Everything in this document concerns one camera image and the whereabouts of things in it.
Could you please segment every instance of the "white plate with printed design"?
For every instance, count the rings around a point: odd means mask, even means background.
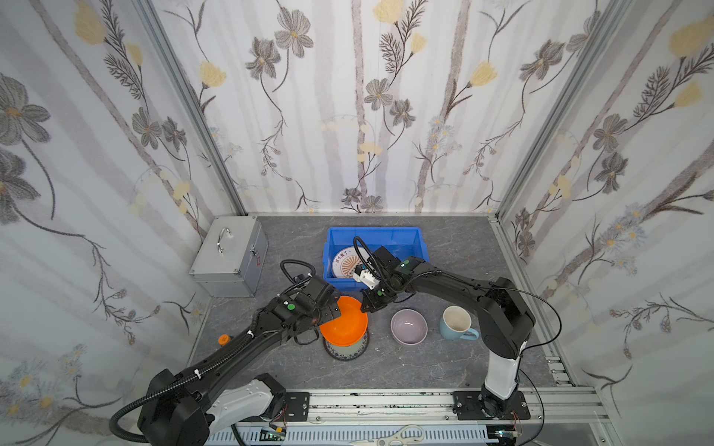
[[[367,250],[362,247],[359,250],[364,260],[367,260],[369,258]],[[332,274],[338,279],[352,278],[352,273],[354,273],[356,266],[361,264],[362,260],[359,259],[359,255],[357,255],[357,251],[353,246],[344,248],[332,259]]]

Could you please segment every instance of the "case handle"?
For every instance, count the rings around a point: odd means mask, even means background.
[[[218,246],[218,252],[220,254],[223,254],[223,251],[224,251],[224,249],[221,247],[221,239],[223,238],[223,232],[226,232],[226,233],[228,233],[228,235],[230,235],[231,230],[228,228],[223,228],[223,229],[221,229],[221,233],[218,235],[218,243],[216,243],[216,245]]]

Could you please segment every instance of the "scissors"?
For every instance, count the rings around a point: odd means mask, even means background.
[[[419,431],[418,437],[402,437],[402,434],[407,430]],[[374,440],[358,440],[353,441],[350,445],[353,446],[406,446],[408,443],[418,443],[424,440],[424,429],[417,425],[406,425],[402,427],[396,434],[389,437],[376,438]]]

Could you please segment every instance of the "orange bowl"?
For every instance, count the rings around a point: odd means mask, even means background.
[[[362,313],[360,301],[350,296],[341,296],[337,306],[342,316],[320,325],[320,331],[330,344],[349,347],[359,342],[367,331],[367,313]]]

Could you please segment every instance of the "mug handle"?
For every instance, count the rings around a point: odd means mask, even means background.
[[[459,339],[478,340],[480,336],[481,335],[478,334],[478,331],[476,331],[475,328],[469,328]]]

